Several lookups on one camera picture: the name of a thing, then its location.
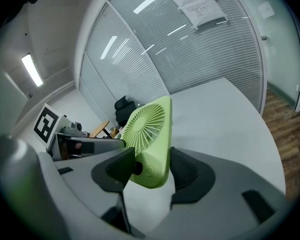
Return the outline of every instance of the handheld fan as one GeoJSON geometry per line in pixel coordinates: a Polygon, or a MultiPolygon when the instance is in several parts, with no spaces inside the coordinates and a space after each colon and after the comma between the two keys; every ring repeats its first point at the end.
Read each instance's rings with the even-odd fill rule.
{"type": "Polygon", "coordinates": [[[121,139],[135,148],[135,161],[142,164],[130,180],[149,189],[167,181],[170,164],[172,101],[163,96],[136,109],[129,117],[121,139]]]}

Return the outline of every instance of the white table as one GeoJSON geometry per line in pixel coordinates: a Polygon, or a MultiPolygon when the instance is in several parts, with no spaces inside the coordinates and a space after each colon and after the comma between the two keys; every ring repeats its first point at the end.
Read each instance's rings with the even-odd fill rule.
{"type": "MultiPolygon", "coordinates": [[[[228,80],[221,78],[171,95],[172,146],[243,164],[286,192],[275,141],[260,114],[228,80]]],[[[147,233],[169,213],[174,179],[147,189],[131,181],[123,193],[130,223],[147,233]]]]}

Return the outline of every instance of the ceiling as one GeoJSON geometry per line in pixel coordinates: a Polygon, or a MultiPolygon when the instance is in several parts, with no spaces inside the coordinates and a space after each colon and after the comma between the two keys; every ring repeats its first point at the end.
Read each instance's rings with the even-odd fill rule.
{"type": "Polygon", "coordinates": [[[38,0],[25,4],[0,29],[0,67],[29,99],[29,110],[47,95],[73,81],[76,37],[89,0],[38,0]],[[21,58],[27,53],[43,81],[37,87],[21,58]]]}

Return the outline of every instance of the green fan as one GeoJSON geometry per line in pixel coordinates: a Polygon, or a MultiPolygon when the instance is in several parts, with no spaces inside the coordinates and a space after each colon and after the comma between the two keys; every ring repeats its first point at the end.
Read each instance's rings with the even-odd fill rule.
{"type": "Polygon", "coordinates": [[[163,96],[130,115],[122,140],[135,148],[135,161],[142,163],[142,172],[130,180],[149,189],[161,187],[167,181],[170,164],[172,132],[172,101],[163,96]]]}

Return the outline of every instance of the round wooden table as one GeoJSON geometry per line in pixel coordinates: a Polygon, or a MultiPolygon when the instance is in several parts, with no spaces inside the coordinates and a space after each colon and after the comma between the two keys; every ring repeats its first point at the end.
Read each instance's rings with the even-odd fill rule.
{"type": "Polygon", "coordinates": [[[110,136],[109,132],[106,130],[106,126],[109,124],[109,120],[101,123],[97,128],[95,128],[89,135],[89,138],[95,138],[101,131],[104,131],[104,133],[108,136],[110,136]]]}

